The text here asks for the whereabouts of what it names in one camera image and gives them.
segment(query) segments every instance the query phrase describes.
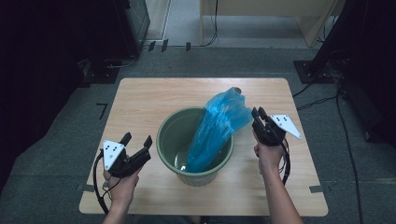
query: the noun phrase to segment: gray carpet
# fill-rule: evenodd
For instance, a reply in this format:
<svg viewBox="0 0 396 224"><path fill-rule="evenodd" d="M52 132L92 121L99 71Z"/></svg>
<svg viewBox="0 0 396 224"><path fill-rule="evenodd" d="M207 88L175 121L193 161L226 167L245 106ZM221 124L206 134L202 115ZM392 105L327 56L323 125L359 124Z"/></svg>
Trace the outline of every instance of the gray carpet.
<svg viewBox="0 0 396 224"><path fill-rule="evenodd" d="M0 201L0 223L100 223L103 215L78 211L93 157L120 80L124 77L284 77L301 90L294 60L311 60L316 49L161 48L121 69L116 84L91 85L70 97L49 133L17 159ZM305 105L334 96L336 84L315 84L297 96ZM100 119L103 107L109 104ZM396 223L396 149L367 143L356 112L339 101L356 162L365 223ZM305 223L359 223L354 175L335 100L299 112L329 214ZM248 223L243 217L239 223Z"/></svg>

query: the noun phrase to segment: person's hand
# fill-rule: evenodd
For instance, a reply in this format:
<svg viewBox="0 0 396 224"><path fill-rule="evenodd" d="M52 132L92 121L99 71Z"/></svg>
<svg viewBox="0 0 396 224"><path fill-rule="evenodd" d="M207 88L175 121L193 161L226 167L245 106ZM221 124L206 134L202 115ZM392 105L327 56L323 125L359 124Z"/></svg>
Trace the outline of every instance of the person's hand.
<svg viewBox="0 0 396 224"><path fill-rule="evenodd" d="M259 168L262 175L267 172L278 173L279 163L283 157L283 148L281 146L268 147L262 144L253 131L253 135L257 140L254 147L254 153L259 157Z"/></svg>
<svg viewBox="0 0 396 224"><path fill-rule="evenodd" d="M139 181L139 172L142 170L142 168L143 167L134 172L134 174L126 176L121 180L117 177L111 176L108 171L103 172L105 179L108 179L107 186L109 189L111 189L110 195L112 206L113 204L116 204L117 206L126 208L126 210L128 210L132 200L134 199L134 189L137 185L137 182Z"/></svg>

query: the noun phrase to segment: plastic bag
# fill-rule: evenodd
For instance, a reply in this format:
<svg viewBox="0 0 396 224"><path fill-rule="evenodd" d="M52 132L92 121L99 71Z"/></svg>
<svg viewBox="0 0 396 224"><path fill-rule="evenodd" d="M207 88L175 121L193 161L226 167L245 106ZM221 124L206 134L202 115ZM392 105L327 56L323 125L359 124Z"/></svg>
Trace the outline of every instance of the plastic bag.
<svg viewBox="0 0 396 224"><path fill-rule="evenodd" d="M191 142L186 171L202 172L219 154L233 133L251 121L245 96L230 88L210 99Z"/></svg>

